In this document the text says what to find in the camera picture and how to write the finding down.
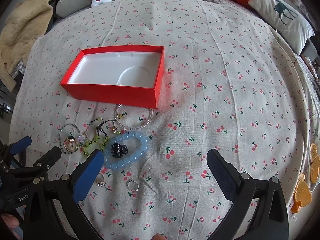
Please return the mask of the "person's hand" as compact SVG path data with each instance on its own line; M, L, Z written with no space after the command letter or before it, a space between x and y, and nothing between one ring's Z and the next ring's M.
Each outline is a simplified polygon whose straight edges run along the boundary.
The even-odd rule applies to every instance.
M14 235L17 239L21 239L21 237L15 231L15 228L19 226L19 221L16 217L10 214L1 214L1 218L11 231L11 234Z

